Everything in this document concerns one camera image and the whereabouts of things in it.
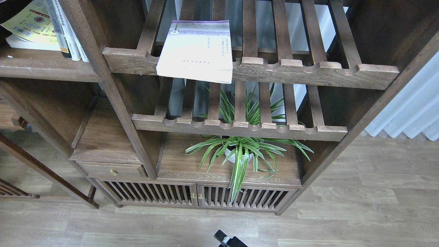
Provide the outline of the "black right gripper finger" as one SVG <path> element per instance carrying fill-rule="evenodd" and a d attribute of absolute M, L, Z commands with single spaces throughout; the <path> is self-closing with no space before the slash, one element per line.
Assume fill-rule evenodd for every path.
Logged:
<path fill-rule="evenodd" d="M 221 230 L 218 230 L 214 234 L 214 238 L 220 242 L 219 247 L 247 247 L 247 245 L 236 236 L 231 238 Z"/>

